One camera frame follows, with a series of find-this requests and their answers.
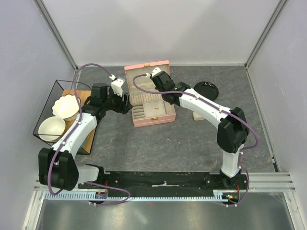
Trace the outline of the pink jewelry box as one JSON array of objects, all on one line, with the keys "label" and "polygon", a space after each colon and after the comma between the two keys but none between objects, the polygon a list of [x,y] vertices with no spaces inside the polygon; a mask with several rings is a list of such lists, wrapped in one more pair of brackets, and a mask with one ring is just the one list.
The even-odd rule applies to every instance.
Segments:
[{"label": "pink jewelry box", "polygon": [[124,67],[130,94],[130,103],[133,106],[132,120],[135,127],[174,122],[176,119],[174,106],[165,102],[160,94],[149,94],[140,91],[133,84],[133,78],[135,76],[151,73],[156,67],[159,67],[167,74],[170,73],[168,60]]}]

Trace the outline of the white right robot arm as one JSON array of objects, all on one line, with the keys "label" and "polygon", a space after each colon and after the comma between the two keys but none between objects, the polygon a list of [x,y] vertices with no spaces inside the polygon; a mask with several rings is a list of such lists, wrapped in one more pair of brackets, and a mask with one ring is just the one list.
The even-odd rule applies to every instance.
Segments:
[{"label": "white right robot arm", "polygon": [[162,70],[140,74],[132,78],[134,87],[142,92],[160,94],[164,101],[189,109],[201,115],[217,128],[217,144],[223,150],[220,184],[232,188],[240,172],[240,151],[243,149],[249,130],[243,111],[230,109],[214,103],[196,92],[189,85],[174,83]]}]

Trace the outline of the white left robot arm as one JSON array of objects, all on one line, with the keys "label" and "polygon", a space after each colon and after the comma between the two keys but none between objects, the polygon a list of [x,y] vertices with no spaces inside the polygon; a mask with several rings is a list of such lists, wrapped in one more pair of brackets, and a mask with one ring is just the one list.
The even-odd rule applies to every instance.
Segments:
[{"label": "white left robot arm", "polygon": [[79,113],[62,138],[51,148],[42,148],[38,154],[39,182],[48,186],[52,195],[55,187],[59,191],[71,191],[78,184],[89,182],[94,188],[105,184],[105,176],[100,174],[100,167],[85,165],[78,167],[75,156],[87,136],[96,128],[107,111],[126,114],[131,108],[128,94],[123,92],[124,80],[118,78],[110,85],[95,83],[91,95],[81,104],[78,97]]}]

